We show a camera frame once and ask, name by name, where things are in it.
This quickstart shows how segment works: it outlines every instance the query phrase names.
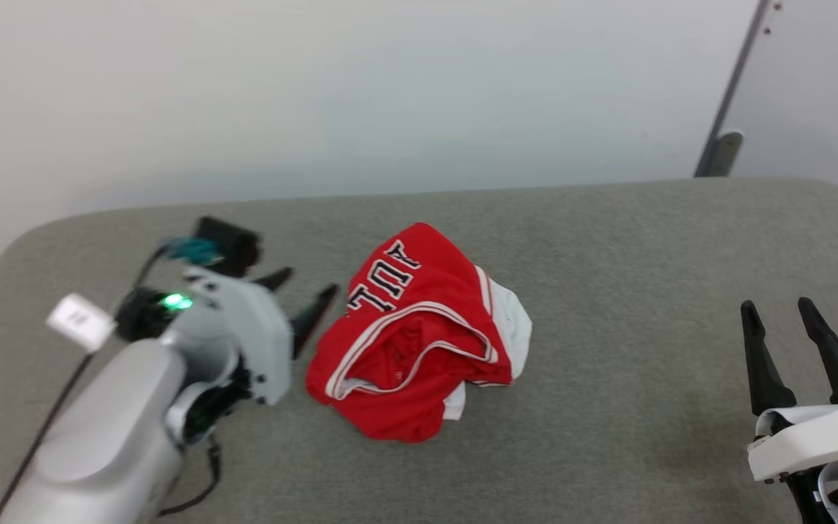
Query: black lettering with white outline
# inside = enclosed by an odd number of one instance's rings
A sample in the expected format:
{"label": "black lettering with white outline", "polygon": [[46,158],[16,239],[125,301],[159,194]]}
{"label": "black lettering with white outline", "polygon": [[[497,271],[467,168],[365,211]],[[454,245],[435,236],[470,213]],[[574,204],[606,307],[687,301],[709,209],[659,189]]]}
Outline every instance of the black lettering with white outline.
{"label": "black lettering with white outline", "polygon": [[406,286],[412,281],[412,275],[396,269],[381,259],[373,261],[367,278],[392,298],[400,298]]}
{"label": "black lettering with white outline", "polygon": [[370,305],[383,312],[393,311],[394,309],[393,304],[383,301],[380,296],[373,295],[366,285],[359,283],[358,287],[348,296],[348,306],[352,309],[360,309],[364,301],[369,302]]}
{"label": "black lettering with white outline", "polygon": [[392,258],[399,260],[400,262],[402,262],[406,266],[409,266],[410,268],[422,268],[422,264],[409,258],[409,256],[406,256],[406,246],[404,246],[403,242],[399,241],[399,239],[398,241],[393,242],[393,245],[390,247],[390,249],[383,252],[383,254],[392,256]]}

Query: black cable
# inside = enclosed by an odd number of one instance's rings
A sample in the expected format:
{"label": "black cable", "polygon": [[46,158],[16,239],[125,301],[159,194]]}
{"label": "black cable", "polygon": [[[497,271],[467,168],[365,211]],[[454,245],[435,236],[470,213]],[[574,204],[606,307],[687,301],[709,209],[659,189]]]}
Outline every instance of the black cable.
{"label": "black cable", "polygon": [[160,259],[161,256],[167,251],[167,243],[164,243],[156,251],[154,251],[149,259],[144,262],[144,265],[140,267],[140,271],[137,273],[137,278],[134,279],[134,285],[131,286],[132,289],[137,289],[140,285],[144,283],[147,279],[147,273],[151,271],[153,268],[154,263]]}
{"label": "black cable", "polygon": [[11,496],[15,493],[17,485],[21,481],[21,477],[24,477],[24,472],[27,470],[29,465],[31,465],[31,461],[34,459],[34,454],[37,452],[37,448],[41,447],[41,443],[44,441],[44,436],[47,434],[47,431],[50,430],[50,424],[53,424],[54,418],[57,418],[57,412],[60,412],[60,407],[63,405],[63,402],[66,401],[67,395],[70,394],[70,391],[73,390],[73,386],[76,385],[76,382],[79,381],[80,376],[83,375],[84,369],[89,365],[89,362],[92,361],[93,354],[87,354],[86,357],[83,358],[83,361],[76,366],[76,371],[73,372],[73,377],[70,377],[70,381],[67,381],[67,384],[63,386],[63,391],[60,392],[60,397],[57,398],[57,402],[54,402],[52,408],[50,408],[50,413],[47,414],[46,420],[44,420],[44,424],[41,425],[41,428],[37,431],[37,437],[34,438],[34,442],[29,448],[27,454],[24,456],[24,460],[21,461],[21,465],[17,468],[17,473],[12,478],[11,483],[9,484],[9,488],[6,490],[6,494],[2,497],[0,501],[0,517],[2,517],[2,512],[4,508],[6,508],[6,504],[9,503]]}
{"label": "black cable", "polygon": [[209,455],[209,469],[212,470],[212,482],[210,482],[205,490],[193,497],[190,501],[160,511],[159,517],[166,517],[167,515],[173,515],[174,513],[180,513],[180,511],[195,507],[196,504],[206,500],[206,497],[215,490],[216,485],[219,485],[219,480],[222,480],[222,447],[220,447],[218,441],[212,435],[209,436],[209,450],[206,451],[206,454]]}

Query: table surface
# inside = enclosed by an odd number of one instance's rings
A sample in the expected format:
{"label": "table surface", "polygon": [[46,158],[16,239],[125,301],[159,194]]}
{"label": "table surface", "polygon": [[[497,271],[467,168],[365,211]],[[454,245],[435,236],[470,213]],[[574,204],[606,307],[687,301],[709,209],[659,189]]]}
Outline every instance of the table surface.
{"label": "table surface", "polygon": [[[778,179],[179,206],[34,229],[0,260],[0,496],[82,356],[47,313],[70,292],[113,308],[154,242],[204,213],[263,233],[254,275],[297,269],[288,311],[432,223],[519,295],[535,331],[518,384],[469,388],[462,420],[422,445],[363,438],[316,404],[307,349],[283,402],[220,426],[218,490],[165,522],[798,521],[782,485],[749,474],[738,308],[756,303],[798,398],[825,402],[796,302],[810,296],[838,332],[838,188]],[[172,264],[152,282],[183,285]],[[205,487],[202,453],[190,458],[172,501]]]}

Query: red and white clothing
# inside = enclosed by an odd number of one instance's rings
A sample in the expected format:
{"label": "red and white clothing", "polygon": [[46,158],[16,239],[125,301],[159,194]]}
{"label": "red and white clothing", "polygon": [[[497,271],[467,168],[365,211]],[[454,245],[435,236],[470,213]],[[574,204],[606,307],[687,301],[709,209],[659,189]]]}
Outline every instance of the red and white clothing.
{"label": "red and white clothing", "polygon": [[319,341],[309,394],[371,438],[422,442],[460,418],[465,381],[509,385],[532,323],[442,233],[415,223],[352,279],[346,315]]}

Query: white fabric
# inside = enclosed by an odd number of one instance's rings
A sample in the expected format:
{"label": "white fabric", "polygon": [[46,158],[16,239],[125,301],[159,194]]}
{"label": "white fabric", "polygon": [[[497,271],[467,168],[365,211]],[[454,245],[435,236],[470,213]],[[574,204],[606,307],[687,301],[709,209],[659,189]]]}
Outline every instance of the white fabric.
{"label": "white fabric", "polygon": [[[478,273],[483,274],[483,271],[478,268]],[[522,374],[526,366],[526,359],[529,358],[529,339],[532,336],[532,319],[529,318],[529,313],[525,311],[522,303],[516,294],[506,289],[502,285],[493,282],[493,279],[488,279],[490,283],[490,292],[487,293],[487,286],[482,285],[485,290],[484,294],[488,295],[485,304],[492,305],[491,315],[493,317],[493,324],[496,324],[496,330],[500,334],[500,339],[503,342],[503,348],[506,348],[506,356],[509,357],[509,364],[513,379]],[[477,384],[478,386],[486,386],[492,384]],[[461,382],[452,394],[445,397],[442,402],[445,403],[445,412],[442,415],[442,420],[458,421],[461,414],[465,410],[466,400],[468,400],[468,392],[466,391],[465,382]]]}

